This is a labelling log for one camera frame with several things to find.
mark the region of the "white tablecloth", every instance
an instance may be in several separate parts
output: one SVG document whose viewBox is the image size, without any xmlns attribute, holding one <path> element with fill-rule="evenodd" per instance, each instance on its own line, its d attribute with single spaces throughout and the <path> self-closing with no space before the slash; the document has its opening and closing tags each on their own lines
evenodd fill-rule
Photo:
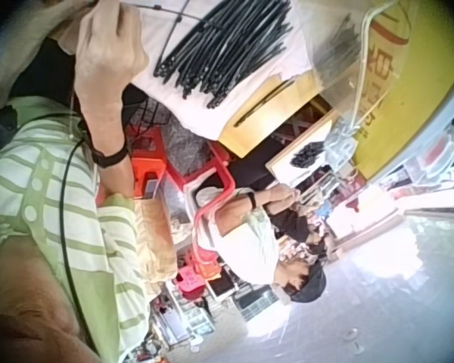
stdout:
<svg viewBox="0 0 454 363">
<path fill-rule="evenodd" d="M 184 1 L 127 0 L 126 2 L 137 5 L 161 4 L 164 8 L 179 11 L 184 5 Z M 185 9 L 185 13 L 203 17 L 219 2 L 220 0 L 191 0 Z M 207 103 L 213 96 L 200 93 L 198 89 L 194 90 L 187 100 L 182 98 L 182 88 L 174 87 L 178 73 L 166 85 L 163 85 L 162 78 L 153 77 L 155 64 L 176 16 L 163 11 L 141 9 L 141 21 L 143 23 L 141 39 L 150 58 L 150 63 L 147 69 L 133 80 L 133 84 L 150 97 L 165 104 L 185 128 L 197 135 L 216 140 L 224 125 L 267 78 L 279 74 L 282 79 L 290 79 L 292 76 L 304 73 L 312 68 L 306 52 L 306 43 L 300 22 L 297 18 L 298 3 L 297 0 L 291 0 L 291 2 L 293 8 L 287 16 L 287 21 L 291 23 L 294 29 L 284 38 L 287 50 L 265 64 L 255 74 L 247 77 L 214 110 L 207 109 Z M 183 17 L 182 22 L 177 24 L 175 32 L 170 38 L 163 59 L 196 23 L 196 20 Z"/>
</svg>

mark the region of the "signboard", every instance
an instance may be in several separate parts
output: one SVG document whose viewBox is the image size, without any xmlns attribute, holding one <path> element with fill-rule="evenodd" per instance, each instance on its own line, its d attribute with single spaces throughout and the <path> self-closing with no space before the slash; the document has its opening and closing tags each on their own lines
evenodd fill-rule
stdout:
<svg viewBox="0 0 454 363">
<path fill-rule="evenodd" d="M 372 22 L 359 106 L 366 118 L 353 157 L 368 180 L 418 134 L 454 85 L 451 16 L 436 0 L 402 0 Z"/>
</svg>

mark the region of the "bag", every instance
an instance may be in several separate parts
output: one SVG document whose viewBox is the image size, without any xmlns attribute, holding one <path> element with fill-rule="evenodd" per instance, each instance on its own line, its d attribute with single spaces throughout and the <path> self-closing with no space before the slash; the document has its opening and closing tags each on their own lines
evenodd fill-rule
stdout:
<svg viewBox="0 0 454 363">
<path fill-rule="evenodd" d="M 136 252 L 141 276 L 148 283 L 173 279 L 178 273 L 176 251 L 169 227 L 169 213 L 159 197 L 135 200 Z"/>
</svg>

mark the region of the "red plastic stool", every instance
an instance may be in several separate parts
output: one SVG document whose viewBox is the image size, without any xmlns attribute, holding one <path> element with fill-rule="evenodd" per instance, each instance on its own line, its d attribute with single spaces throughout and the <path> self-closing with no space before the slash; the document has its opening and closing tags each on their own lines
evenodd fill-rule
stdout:
<svg viewBox="0 0 454 363">
<path fill-rule="evenodd" d="M 204 166 L 202 166 L 199 170 L 189 174 L 189 175 L 181 175 L 171 164 L 170 161 L 167 161 L 166 164 L 166 172 L 168 176 L 172 179 L 173 183 L 175 183 L 176 187 L 183 191 L 183 188 L 189 182 L 194 181 L 200 175 L 204 174 L 205 172 L 211 170 L 212 168 L 216 168 L 219 163 L 224 165 L 224 163 L 229 163 L 230 155 L 229 153 L 220 145 L 218 142 L 215 141 L 207 141 L 209 145 L 209 149 L 213 153 L 213 159 L 208 161 Z"/>
<path fill-rule="evenodd" d="M 166 153 L 157 126 L 146 129 L 141 126 L 129 126 L 126 130 L 132 148 L 131 163 L 135 175 L 135 198 L 145 195 L 148 179 L 161 181 L 166 171 Z"/>
<path fill-rule="evenodd" d="M 191 264 L 194 266 L 197 273 L 202 275 L 204 279 L 209 280 L 220 273 L 220 266 L 217 263 L 219 255 L 214 251 L 205 250 L 198 246 L 198 231 L 205 215 L 214 210 L 214 208 L 232 195 L 235 189 L 235 182 L 226 167 L 226 164 L 229 161 L 229 154 L 219 144 L 212 141 L 208 141 L 207 143 L 213 153 L 213 159 L 206 163 L 200 170 L 193 172 L 190 175 L 183 176 L 168 163 L 166 172 L 180 191 L 183 192 L 185 192 L 185 189 L 188 189 L 185 186 L 188 186 L 191 182 L 195 182 L 199 176 L 210 170 L 219 174 L 220 180 L 224 186 L 223 192 L 207 205 L 197 209 L 193 218 Z"/>
</svg>

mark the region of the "bundle of black rods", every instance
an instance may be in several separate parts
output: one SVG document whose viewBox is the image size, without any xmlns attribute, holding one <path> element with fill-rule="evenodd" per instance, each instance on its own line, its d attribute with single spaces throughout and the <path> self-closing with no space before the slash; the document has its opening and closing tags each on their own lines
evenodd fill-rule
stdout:
<svg viewBox="0 0 454 363">
<path fill-rule="evenodd" d="M 200 85 L 200 92 L 213 94 L 207 108 L 215 108 L 286 49 L 282 37 L 293 29 L 285 23 L 290 9 L 290 0 L 224 0 L 160 57 L 154 76 L 167 84 L 178 70 L 175 87 L 183 87 L 183 98 Z"/>
</svg>

